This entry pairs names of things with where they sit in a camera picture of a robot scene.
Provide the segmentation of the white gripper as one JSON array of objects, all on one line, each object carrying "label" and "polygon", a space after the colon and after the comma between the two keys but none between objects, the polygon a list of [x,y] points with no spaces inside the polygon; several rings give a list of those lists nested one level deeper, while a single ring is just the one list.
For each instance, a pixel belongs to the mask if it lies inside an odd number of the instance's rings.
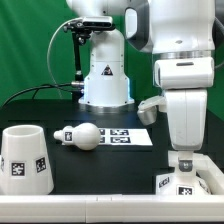
[{"label": "white gripper", "polygon": [[179,151],[179,170],[191,172],[192,151],[200,150],[204,139],[207,90],[167,90],[165,99],[171,144]]}]

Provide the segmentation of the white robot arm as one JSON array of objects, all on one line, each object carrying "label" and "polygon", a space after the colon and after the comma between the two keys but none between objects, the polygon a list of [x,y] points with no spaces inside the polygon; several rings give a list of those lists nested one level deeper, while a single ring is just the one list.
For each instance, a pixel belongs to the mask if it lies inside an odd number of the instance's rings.
[{"label": "white robot arm", "polygon": [[193,152],[204,138],[207,89],[214,81],[212,51],[215,0],[66,0],[78,18],[77,44],[91,40],[90,72],[79,103],[90,109],[132,104],[121,65],[124,44],[156,57],[154,83],[162,93],[140,103],[138,116],[149,125],[157,111],[167,114],[175,168],[190,172]]}]

